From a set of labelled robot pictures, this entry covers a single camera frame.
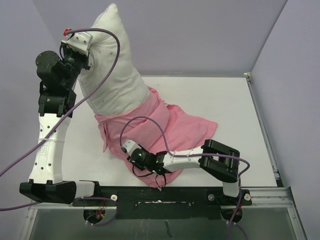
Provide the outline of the pink satin rose pillowcase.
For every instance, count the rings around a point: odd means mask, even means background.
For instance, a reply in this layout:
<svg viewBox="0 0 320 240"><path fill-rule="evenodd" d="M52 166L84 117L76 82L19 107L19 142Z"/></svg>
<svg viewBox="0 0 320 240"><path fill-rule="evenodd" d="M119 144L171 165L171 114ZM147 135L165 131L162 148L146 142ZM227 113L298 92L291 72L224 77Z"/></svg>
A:
<svg viewBox="0 0 320 240"><path fill-rule="evenodd" d="M103 140L103 150L124 161L131 173L139 175L146 185L156 188L173 181L181 171L169 173L164 177L148 175L147 170L139 170L127 160L120 147L126 140L133 140L147 151L158 153L185 151L204 144L215 134L218 124L202 117L185 113L178 105L166 104L158 92L149 88L150 95L145 103L134 110L115 115L95 115Z"/></svg>

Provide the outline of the pink pillow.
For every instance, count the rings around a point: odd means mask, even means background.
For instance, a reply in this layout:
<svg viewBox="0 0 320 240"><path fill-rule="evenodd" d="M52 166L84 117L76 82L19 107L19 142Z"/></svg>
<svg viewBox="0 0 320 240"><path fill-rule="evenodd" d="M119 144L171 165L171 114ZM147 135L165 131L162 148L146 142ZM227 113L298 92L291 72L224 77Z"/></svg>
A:
<svg viewBox="0 0 320 240"><path fill-rule="evenodd" d="M93 31L89 53L90 70L82 70L78 82L84 96L94 92L87 104L96 115L117 116L142 105L150 91L134 67L128 35L115 3L110 4L92 25L111 35Z"/></svg>

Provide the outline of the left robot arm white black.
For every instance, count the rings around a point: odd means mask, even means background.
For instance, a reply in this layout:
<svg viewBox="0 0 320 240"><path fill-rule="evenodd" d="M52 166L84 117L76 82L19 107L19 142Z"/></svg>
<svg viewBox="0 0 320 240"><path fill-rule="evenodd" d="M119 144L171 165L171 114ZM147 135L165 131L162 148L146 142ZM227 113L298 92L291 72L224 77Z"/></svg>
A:
<svg viewBox="0 0 320 240"><path fill-rule="evenodd" d="M32 171L19 192L35 202L71 204L84 198L88 204L100 203L102 193L93 181L64 180L62 174L65 137L76 102L75 83L81 70L87 70L88 57L62 42L59 56L47 50L35 60L39 84L39 136Z"/></svg>

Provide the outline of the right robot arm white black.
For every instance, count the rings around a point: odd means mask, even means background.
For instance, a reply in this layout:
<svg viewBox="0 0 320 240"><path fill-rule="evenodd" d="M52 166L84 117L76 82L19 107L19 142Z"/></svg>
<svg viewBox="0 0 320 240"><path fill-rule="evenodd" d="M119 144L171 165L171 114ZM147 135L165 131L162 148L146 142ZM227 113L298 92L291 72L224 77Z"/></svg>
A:
<svg viewBox="0 0 320 240"><path fill-rule="evenodd" d="M230 205L241 198L241 174L250 167L248 161L240 158L238 150L212 139L205 140L202 146L175 152L151 153L130 139L121 148L133 166L165 179L167 174L184 169L204 170L222 182L223 200Z"/></svg>

